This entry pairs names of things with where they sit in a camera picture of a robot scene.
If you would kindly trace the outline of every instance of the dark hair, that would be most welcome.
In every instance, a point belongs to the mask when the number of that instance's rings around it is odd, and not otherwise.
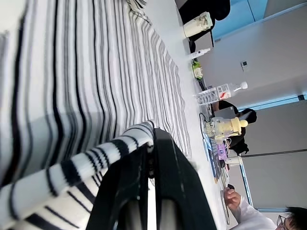
[[[247,114],[247,113],[249,113],[249,112],[251,112],[250,113],[250,115],[248,115],[248,117],[245,119],[249,124],[251,124],[251,123],[254,123],[256,120],[257,120],[257,113],[256,113],[256,111],[255,110],[253,110],[253,109],[245,109],[245,110],[243,110],[241,113],[243,113],[243,114]]]
[[[288,207],[287,212],[290,213],[290,226],[297,230],[307,229],[307,208],[303,207]]]

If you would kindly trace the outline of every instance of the table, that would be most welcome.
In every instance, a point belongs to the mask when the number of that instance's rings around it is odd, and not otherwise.
[[[206,159],[200,131],[199,108],[193,95],[201,89],[194,79],[190,61],[188,40],[185,38],[181,21],[174,0],[148,1],[146,14],[179,68],[181,93],[185,100],[185,115],[192,148],[192,159],[197,162],[199,177],[205,191],[217,229],[225,230],[227,223],[224,216],[220,187],[214,183],[210,163]]]

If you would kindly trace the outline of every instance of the white shirt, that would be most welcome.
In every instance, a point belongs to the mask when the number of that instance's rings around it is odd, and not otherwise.
[[[271,219],[249,205],[244,197],[241,197],[239,207],[232,213],[239,224],[231,230],[275,230],[277,228]]]

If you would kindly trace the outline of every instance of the white wall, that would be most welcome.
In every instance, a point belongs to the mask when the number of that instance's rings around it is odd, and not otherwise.
[[[306,100],[258,110],[244,136],[248,155],[307,149],[306,115]]]
[[[303,2],[306,2],[306,0],[268,0],[264,17],[268,17]]]
[[[307,6],[251,25],[215,43],[199,58],[205,82],[248,82],[230,101],[237,106],[301,94],[307,90]],[[240,62],[246,60],[249,72]]]
[[[257,122],[247,127],[248,155],[307,149],[307,101],[257,111]],[[307,152],[243,159],[255,207],[307,207]],[[230,183],[246,196],[240,168],[229,171]],[[278,213],[264,213],[276,221]],[[236,221],[231,217],[231,226]]]

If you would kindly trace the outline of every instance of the black and white striped sweater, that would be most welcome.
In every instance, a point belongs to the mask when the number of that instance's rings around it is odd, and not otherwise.
[[[178,68],[144,7],[29,0],[0,37],[0,229],[83,229],[108,166],[152,145],[134,124],[191,155]]]

